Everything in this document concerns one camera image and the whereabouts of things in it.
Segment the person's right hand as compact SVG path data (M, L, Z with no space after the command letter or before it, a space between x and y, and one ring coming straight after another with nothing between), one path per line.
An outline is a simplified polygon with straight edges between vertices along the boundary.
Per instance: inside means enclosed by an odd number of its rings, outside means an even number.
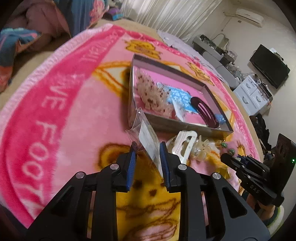
M275 206L272 204L269 204L268 206L264 206L260 202L258 202L251 194L248 194L246 202L249 204L249 206L255 210L256 205L258 204L261 210L261 214L259 215L260 219L262 221L268 220L272 218L275 211Z

